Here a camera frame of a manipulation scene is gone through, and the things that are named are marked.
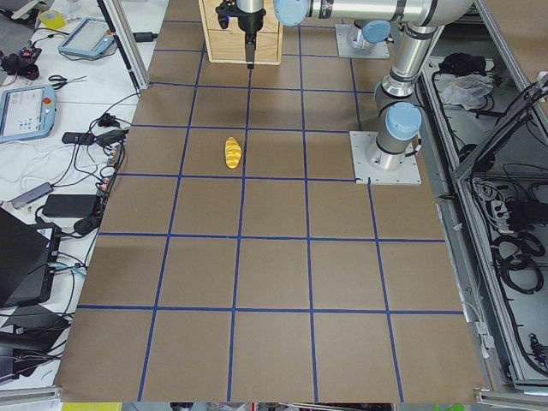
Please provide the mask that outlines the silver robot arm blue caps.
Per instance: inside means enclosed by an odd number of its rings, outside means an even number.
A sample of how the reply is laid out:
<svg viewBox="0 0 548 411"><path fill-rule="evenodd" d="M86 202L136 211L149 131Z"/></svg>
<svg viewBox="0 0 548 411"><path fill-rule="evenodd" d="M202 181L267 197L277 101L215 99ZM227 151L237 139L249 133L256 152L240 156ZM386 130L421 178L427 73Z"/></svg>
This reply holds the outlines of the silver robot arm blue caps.
<svg viewBox="0 0 548 411"><path fill-rule="evenodd" d="M381 102L406 101L438 40L443 27L458 20L473 1L273 1L279 23L293 27L306 18L344 18L401 23L399 40L390 72L380 81L374 98L380 114ZM245 61L254 68L258 32L266 15L264 1L222 1L216 8L217 21L227 29L230 18L237 20L244 34Z"/></svg>

